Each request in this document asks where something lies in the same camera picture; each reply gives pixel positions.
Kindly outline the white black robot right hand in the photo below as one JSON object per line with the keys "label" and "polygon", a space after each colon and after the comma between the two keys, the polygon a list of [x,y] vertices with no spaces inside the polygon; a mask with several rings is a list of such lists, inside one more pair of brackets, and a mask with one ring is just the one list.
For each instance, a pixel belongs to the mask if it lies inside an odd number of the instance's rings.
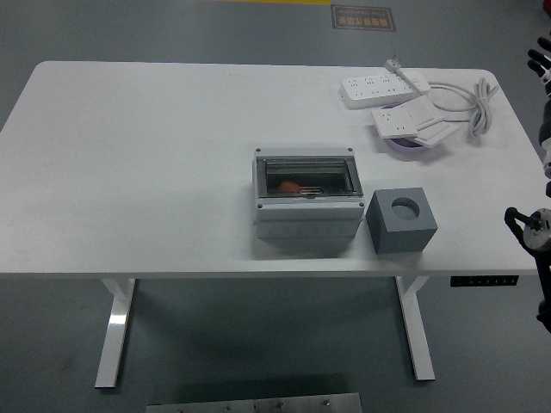
{"label": "white black robot right hand", "polygon": [[535,49],[528,51],[528,67],[540,78],[548,98],[543,109],[543,122],[539,130],[539,144],[545,151],[543,168],[545,175],[550,177],[550,55]]}

